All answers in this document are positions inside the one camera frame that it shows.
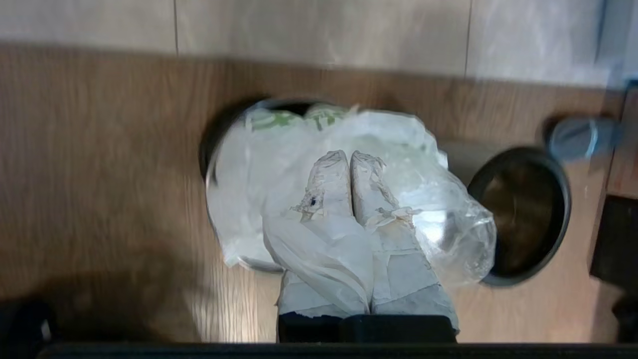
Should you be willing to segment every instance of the wooden panel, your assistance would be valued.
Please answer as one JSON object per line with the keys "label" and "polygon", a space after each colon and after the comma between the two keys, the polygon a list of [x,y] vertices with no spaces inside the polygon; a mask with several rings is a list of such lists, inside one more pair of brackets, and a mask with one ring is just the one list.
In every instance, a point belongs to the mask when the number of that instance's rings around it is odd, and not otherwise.
{"label": "wooden panel", "polygon": [[623,138],[614,152],[607,191],[638,198],[638,90],[627,93],[623,113]]}
{"label": "wooden panel", "polygon": [[[410,112],[441,139],[504,144],[534,142],[549,116],[617,117],[622,103],[592,89],[3,45],[0,297],[43,293],[78,331],[274,340],[279,277],[224,266],[197,165],[208,119],[257,94]],[[454,294],[460,340],[591,339],[600,171],[569,169],[572,225],[546,271]]]}

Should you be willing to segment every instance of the cylindrical container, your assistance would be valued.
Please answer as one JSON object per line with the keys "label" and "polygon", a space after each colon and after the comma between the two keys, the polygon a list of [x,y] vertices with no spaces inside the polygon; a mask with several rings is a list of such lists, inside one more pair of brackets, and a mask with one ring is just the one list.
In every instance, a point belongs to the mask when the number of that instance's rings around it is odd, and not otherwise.
{"label": "cylindrical container", "polygon": [[545,141],[552,156],[570,162],[610,153],[620,135],[620,123],[612,119],[567,118],[554,125]]}
{"label": "cylindrical container", "polygon": [[494,215],[496,255],[483,282],[513,286],[538,273],[567,231],[571,195],[561,165],[532,147],[442,143],[450,171]]}

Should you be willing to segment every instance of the white plastic bag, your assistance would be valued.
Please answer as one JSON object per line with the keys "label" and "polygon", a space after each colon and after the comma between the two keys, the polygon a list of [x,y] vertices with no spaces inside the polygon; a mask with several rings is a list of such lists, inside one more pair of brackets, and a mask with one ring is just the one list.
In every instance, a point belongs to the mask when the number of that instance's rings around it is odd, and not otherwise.
{"label": "white plastic bag", "polygon": [[[273,123],[271,115],[261,115],[266,120],[258,121]],[[239,154],[227,151],[233,158],[225,162],[227,173],[218,167],[218,192],[231,188],[231,193],[216,194],[211,216],[228,265],[239,256],[272,263],[263,245],[262,217],[298,204],[315,160],[342,149],[348,158],[359,150],[386,163],[385,182],[400,207],[418,212],[413,216],[417,239],[446,286],[478,282],[489,273],[496,245],[492,215],[446,170],[447,157],[419,118],[319,106],[305,119],[275,122],[238,135],[247,145],[234,146]]]}
{"label": "white plastic bag", "polygon": [[285,111],[253,111],[226,134],[217,159],[217,186],[208,186],[209,215],[216,229],[227,266],[249,259],[260,268],[279,270],[263,245],[261,210],[266,195],[281,178],[295,185],[288,188],[291,204],[303,196],[314,161],[326,151],[314,151],[304,173],[283,173],[299,161],[308,144],[321,142],[323,131],[341,121],[347,110],[316,105],[303,118]]}
{"label": "white plastic bag", "polygon": [[[270,197],[287,193],[280,187]],[[369,313],[374,286],[371,238],[352,215],[350,169],[343,151],[328,152],[314,164],[300,204],[264,213],[263,233],[275,262],[317,294],[348,316]],[[285,303],[297,312],[317,305],[314,297],[289,299],[298,301]]]}

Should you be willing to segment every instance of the trash bag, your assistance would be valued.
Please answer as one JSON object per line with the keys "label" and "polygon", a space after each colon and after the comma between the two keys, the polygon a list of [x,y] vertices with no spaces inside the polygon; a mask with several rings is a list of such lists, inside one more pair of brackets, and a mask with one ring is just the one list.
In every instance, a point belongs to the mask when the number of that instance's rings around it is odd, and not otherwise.
{"label": "trash bag", "polygon": [[263,240],[275,262],[314,290],[289,298],[289,288],[282,288],[282,298],[289,299],[283,304],[296,312],[313,316],[308,312],[324,307],[325,298],[347,316],[369,313],[371,238],[352,214],[350,189],[348,159],[343,151],[331,151],[314,164],[300,204],[263,215]]}
{"label": "trash bag", "polygon": [[227,264],[234,262],[227,254],[241,255],[248,250],[247,243],[250,251],[268,256],[265,247],[259,246],[263,240],[261,219],[298,205],[317,158],[335,150],[343,150],[349,158],[359,150],[385,162],[384,180],[399,207],[413,210],[421,249],[445,286],[475,283],[489,273],[496,246],[493,216],[447,170],[447,156],[438,150],[436,139],[419,118],[327,105],[294,120],[276,121],[275,114],[267,112],[259,116],[253,122],[276,125],[253,127],[246,137],[243,157],[248,158],[243,164],[247,175],[234,177],[245,182],[245,191],[235,188],[233,196],[240,199],[238,203],[248,205],[249,214],[223,216],[221,207],[233,204],[220,205],[220,222],[235,222],[244,235],[227,236],[228,240],[218,233]]}
{"label": "trash bag", "polygon": [[373,234],[375,288],[370,311],[386,315],[446,316],[458,331],[452,300],[420,249],[413,210],[399,208],[378,157],[355,151],[350,159],[354,215]]}

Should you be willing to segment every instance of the dark object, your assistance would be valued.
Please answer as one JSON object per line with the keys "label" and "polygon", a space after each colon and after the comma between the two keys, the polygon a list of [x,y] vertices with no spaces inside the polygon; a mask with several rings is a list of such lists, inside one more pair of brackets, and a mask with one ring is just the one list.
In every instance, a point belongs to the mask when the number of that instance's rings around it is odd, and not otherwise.
{"label": "dark object", "polygon": [[618,342],[638,343],[638,298],[623,298],[613,311],[619,324]]}
{"label": "dark object", "polygon": [[339,317],[286,313],[277,318],[277,335],[281,343],[337,343],[340,321]]}
{"label": "dark object", "polygon": [[537,148],[512,148],[474,175],[468,192],[494,214],[494,267],[483,279],[513,286],[538,273],[554,256],[571,212],[562,166]]}
{"label": "dark object", "polygon": [[348,343],[456,343],[446,316],[352,316],[339,323]]}
{"label": "dark object", "polygon": [[206,180],[208,165],[211,160],[215,161],[219,147],[230,127],[245,113],[246,109],[266,98],[266,96],[255,96],[231,103],[222,108],[215,117],[208,122],[202,134],[198,154],[200,173],[204,181]]}
{"label": "dark object", "polygon": [[48,359],[169,359],[169,358],[529,358],[633,359],[636,346],[587,344],[66,344],[47,348]]}
{"label": "dark object", "polygon": [[281,343],[456,343],[445,316],[278,317]]}
{"label": "dark object", "polygon": [[[354,343],[316,343],[316,344],[134,344],[118,342],[112,344],[50,344],[41,335],[42,318],[48,318],[52,335],[55,336],[54,318],[50,309],[38,300],[19,300],[0,303],[0,358],[11,359],[77,359],[77,358],[557,358],[590,359],[590,358],[637,358],[638,346],[593,346],[574,344],[555,345],[467,345],[467,344],[370,344],[369,339],[383,336],[399,337],[401,327],[384,323],[386,319],[376,321],[370,316],[353,317],[343,321],[338,328],[341,334],[352,338],[365,337]],[[438,331],[441,327],[434,321],[419,319],[401,319],[389,316],[388,321],[407,320],[413,331]],[[407,334],[415,337],[418,334]],[[16,350],[21,343],[31,343],[27,350]]]}
{"label": "dark object", "polygon": [[34,358],[57,336],[54,313],[38,299],[0,303],[0,358]]}
{"label": "dark object", "polygon": [[638,201],[608,195],[590,273],[638,296]]}

